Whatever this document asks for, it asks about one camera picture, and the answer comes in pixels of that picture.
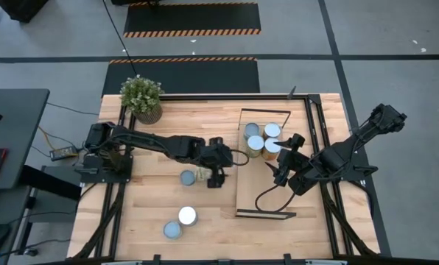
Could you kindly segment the green plant in ribbed pot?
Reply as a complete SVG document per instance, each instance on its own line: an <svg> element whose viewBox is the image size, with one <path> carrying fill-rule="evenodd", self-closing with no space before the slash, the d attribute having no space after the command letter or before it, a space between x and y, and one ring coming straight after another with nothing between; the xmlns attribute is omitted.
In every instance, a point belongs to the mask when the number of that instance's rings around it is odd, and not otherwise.
<svg viewBox="0 0 439 265"><path fill-rule="evenodd" d="M122 83L121 103L142 124L154 124L159 121L163 114L161 107L161 83L141 77L128 77Z"/></svg>

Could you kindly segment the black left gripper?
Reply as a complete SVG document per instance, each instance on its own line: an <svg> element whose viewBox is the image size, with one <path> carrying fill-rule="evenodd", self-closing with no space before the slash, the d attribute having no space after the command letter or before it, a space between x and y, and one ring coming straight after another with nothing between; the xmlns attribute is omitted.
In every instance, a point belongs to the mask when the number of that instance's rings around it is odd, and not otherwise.
<svg viewBox="0 0 439 265"><path fill-rule="evenodd" d="M209 145L200 148L198 164L213 169L208 179L208 188L221 188L226 177L223 168L233 166L231 148L223 143L222 137L210 138Z"/></svg>

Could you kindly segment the silver-lidded tin can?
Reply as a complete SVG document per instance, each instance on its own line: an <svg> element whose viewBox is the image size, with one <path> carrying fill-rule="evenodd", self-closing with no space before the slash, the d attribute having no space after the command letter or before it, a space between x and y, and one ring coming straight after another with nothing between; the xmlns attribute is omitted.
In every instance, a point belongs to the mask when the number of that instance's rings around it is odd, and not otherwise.
<svg viewBox="0 0 439 265"><path fill-rule="evenodd" d="M260 136L261 128L256 123L248 123L244 127L243 137L246 141L252 136Z"/></svg>
<svg viewBox="0 0 439 265"><path fill-rule="evenodd" d="M250 158L260 156L264 148L264 139L260 135L252 135L247 140L247 154Z"/></svg>
<svg viewBox="0 0 439 265"><path fill-rule="evenodd" d="M178 221L185 226L193 226L197 223L198 214L191 206L182 207L178 212Z"/></svg>
<svg viewBox="0 0 439 265"><path fill-rule="evenodd" d="M163 234L168 239L179 239L182 236L182 227L178 222L169 221L164 225Z"/></svg>
<svg viewBox="0 0 439 265"><path fill-rule="evenodd" d="M197 167L195 171L196 181L207 181L211 178L212 171L207 168Z"/></svg>

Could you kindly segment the wooden tray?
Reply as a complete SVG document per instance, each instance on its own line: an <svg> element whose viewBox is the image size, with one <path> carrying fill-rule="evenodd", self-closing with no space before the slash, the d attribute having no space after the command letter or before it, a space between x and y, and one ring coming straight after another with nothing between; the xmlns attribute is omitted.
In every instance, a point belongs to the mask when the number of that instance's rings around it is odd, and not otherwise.
<svg viewBox="0 0 439 265"><path fill-rule="evenodd" d="M285 210L289 193L274 183L272 170L265 164L271 163L275 167L275 160L265 160L261 154L257 158L250 158L247 154L247 141L243 137L244 127L248 123L260 126L260 136L263 137L264 126L274 122L282 130L291 115L289 110L264 110L242 108L239 114L239 151L246 156L238 155L237 163L237 191L236 216L257 219L285 220L296 216L296 213Z"/></svg>

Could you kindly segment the black equipment case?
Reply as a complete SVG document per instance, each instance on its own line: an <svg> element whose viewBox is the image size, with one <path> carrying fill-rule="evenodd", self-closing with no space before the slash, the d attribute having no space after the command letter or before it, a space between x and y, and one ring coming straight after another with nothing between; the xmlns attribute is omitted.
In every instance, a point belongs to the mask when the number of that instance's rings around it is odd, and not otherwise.
<svg viewBox="0 0 439 265"><path fill-rule="evenodd" d="M48 0L0 0L0 8L12 20L29 23Z"/></svg>

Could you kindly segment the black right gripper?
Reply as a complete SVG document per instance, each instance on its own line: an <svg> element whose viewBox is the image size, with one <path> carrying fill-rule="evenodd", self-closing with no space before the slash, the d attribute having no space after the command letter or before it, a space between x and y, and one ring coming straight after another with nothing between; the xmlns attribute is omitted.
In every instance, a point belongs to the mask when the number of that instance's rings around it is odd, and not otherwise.
<svg viewBox="0 0 439 265"><path fill-rule="evenodd" d="M276 185L285 186L289 172L298 172L306 165L309 157L298 151L304 142L305 138L297 133L285 141L275 142L275 145L281 147L277 157L278 168L268 162L265 164L272 170Z"/></svg>

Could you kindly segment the black desk support beam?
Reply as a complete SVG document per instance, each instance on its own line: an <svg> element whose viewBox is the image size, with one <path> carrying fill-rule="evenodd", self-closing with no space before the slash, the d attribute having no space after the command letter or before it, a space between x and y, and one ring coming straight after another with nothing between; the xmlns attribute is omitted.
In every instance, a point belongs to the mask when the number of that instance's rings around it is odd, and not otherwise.
<svg viewBox="0 0 439 265"><path fill-rule="evenodd" d="M80 192L82 190L78 185L53 177L27 165L21 171L19 183L74 201L80 199Z"/></svg>

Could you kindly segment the orange-label tin can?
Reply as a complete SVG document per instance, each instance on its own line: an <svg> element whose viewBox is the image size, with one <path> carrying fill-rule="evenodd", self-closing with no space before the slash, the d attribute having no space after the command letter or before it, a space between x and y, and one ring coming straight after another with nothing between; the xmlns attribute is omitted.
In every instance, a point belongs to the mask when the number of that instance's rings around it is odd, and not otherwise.
<svg viewBox="0 0 439 265"><path fill-rule="evenodd" d="M271 122L264 126L263 138L278 138L281 135L281 126L277 123Z"/></svg>
<svg viewBox="0 0 439 265"><path fill-rule="evenodd" d="M276 143L279 142L277 138L267 138L264 142L261 156L265 160L275 160L281 151L281 147Z"/></svg>

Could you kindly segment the black hazard-striped floor mat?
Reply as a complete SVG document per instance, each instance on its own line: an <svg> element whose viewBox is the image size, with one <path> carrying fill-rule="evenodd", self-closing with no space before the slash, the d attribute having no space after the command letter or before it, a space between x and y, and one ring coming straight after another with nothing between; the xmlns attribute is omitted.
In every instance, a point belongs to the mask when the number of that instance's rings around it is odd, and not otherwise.
<svg viewBox="0 0 439 265"><path fill-rule="evenodd" d="M170 3L128 7L125 38L258 35L259 6L255 2Z"/></svg>
<svg viewBox="0 0 439 265"><path fill-rule="evenodd" d="M122 83L139 74L161 84L165 93L259 93L254 57L162 57L112 60L103 94L118 94Z"/></svg>

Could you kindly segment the dark grey side desk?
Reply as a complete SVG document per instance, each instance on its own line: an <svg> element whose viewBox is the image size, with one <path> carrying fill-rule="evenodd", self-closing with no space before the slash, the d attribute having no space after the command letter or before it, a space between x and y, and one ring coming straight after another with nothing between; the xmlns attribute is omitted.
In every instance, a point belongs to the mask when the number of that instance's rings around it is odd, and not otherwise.
<svg viewBox="0 0 439 265"><path fill-rule="evenodd" d="M10 232L0 247L0 265L7 265L9 255L2 256L13 250L21 218L27 208L31 188L25 185L12 189L0 190L0 224L9 224Z"/></svg>

